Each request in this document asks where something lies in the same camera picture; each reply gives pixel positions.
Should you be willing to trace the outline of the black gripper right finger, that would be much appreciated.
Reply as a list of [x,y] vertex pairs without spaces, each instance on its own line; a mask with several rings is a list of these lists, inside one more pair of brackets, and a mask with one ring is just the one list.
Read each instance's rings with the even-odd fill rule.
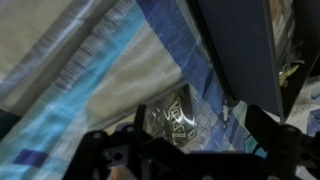
[[257,105],[248,106],[245,127],[269,156],[279,154],[280,125]]

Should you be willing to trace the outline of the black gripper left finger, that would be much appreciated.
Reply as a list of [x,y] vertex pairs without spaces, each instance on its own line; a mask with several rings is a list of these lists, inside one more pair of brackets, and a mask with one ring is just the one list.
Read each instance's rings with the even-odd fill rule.
[[145,104],[141,104],[138,106],[136,114],[135,114],[134,133],[138,136],[145,134],[143,126],[144,126],[146,109],[147,109],[147,106]]

